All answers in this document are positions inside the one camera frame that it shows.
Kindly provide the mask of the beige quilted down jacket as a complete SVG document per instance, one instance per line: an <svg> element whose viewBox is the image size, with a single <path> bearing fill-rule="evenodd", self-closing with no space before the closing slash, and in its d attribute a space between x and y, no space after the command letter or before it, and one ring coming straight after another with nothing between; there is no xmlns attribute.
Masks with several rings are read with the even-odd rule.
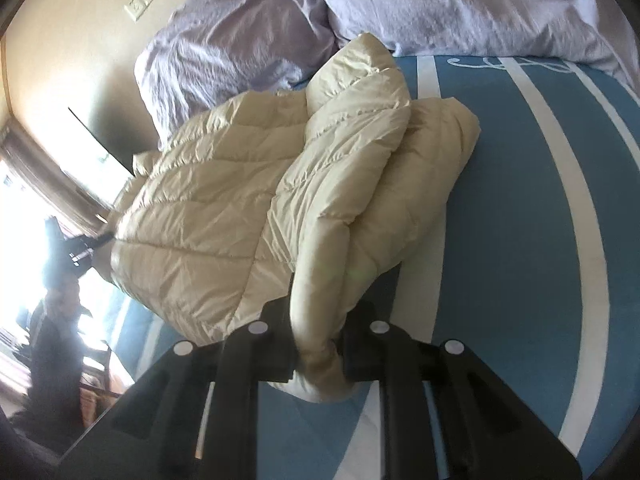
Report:
<svg viewBox="0 0 640 480"><path fill-rule="evenodd" d="M346 316L444 210L479 136L458 100L413 99L363 34L305 88L244 92L137 154L99 274L200 346L290 298L299 360L283 390L343 399Z"/></svg>

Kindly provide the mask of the person in dark clothes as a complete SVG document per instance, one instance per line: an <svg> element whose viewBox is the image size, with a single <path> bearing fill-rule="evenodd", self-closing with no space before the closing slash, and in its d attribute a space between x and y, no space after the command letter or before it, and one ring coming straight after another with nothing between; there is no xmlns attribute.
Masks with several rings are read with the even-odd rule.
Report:
<svg viewBox="0 0 640 480"><path fill-rule="evenodd" d="M84 307L77 273L50 261L43 273L47 293L29 327L30 381L27 401L11 426L53 453L64 454L85 431L80 380L85 346L78 334Z"/></svg>

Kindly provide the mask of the blue striped bed sheet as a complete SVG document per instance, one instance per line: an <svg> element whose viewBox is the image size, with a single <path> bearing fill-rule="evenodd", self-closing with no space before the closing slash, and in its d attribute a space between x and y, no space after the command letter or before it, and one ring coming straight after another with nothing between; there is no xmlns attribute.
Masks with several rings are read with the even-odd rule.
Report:
<svg viewBox="0 0 640 480"><path fill-rule="evenodd" d="M458 336L584 474L639 406L639 104L541 58L402 58L415 96L480 120L446 224L372 290L416 336Z"/></svg>

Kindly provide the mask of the left purple pillow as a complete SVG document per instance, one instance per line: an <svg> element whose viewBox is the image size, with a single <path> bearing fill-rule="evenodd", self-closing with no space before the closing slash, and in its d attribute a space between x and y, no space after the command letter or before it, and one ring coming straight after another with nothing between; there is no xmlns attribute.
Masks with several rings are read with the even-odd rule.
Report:
<svg viewBox="0 0 640 480"><path fill-rule="evenodd" d="M134 64L165 145L190 118L247 90L290 90L336 51L324 0L186 0Z"/></svg>

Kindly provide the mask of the purple pillow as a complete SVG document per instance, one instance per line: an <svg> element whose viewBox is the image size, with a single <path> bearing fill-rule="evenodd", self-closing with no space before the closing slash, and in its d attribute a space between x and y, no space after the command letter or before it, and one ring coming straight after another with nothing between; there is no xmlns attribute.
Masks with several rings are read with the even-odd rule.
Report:
<svg viewBox="0 0 640 480"><path fill-rule="evenodd" d="M290 90L336 51L324 0L186 0L134 64L165 145L190 118L247 90Z"/></svg>
<svg viewBox="0 0 640 480"><path fill-rule="evenodd" d="M399 56L536 56L639 87L639 39L615 0L324 0L339 42L370 32Z"/></svg>

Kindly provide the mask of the right purple pillow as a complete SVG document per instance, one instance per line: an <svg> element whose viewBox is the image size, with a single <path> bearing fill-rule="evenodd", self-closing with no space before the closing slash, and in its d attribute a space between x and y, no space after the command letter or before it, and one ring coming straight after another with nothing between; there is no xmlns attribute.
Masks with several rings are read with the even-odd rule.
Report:
<svg viewBox="0 0 640 480"><path fill-rule="evenodd" d="M615 0L324 0L339 42L370 32L399 56L536 56L639 87L639 39Z"/></svg>

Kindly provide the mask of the window with frame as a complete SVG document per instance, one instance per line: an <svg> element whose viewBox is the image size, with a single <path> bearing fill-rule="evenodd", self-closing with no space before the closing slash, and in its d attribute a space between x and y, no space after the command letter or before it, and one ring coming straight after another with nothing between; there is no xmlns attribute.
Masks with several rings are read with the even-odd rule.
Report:
<svg viewBox="0 0 640 480"><path fill-rule="evenodd" d="M1 127L1 351L21 336L17 320L44 295L46 221L69 236L97 236L127 170L85 133L52 156L11 117Z"/></svg>

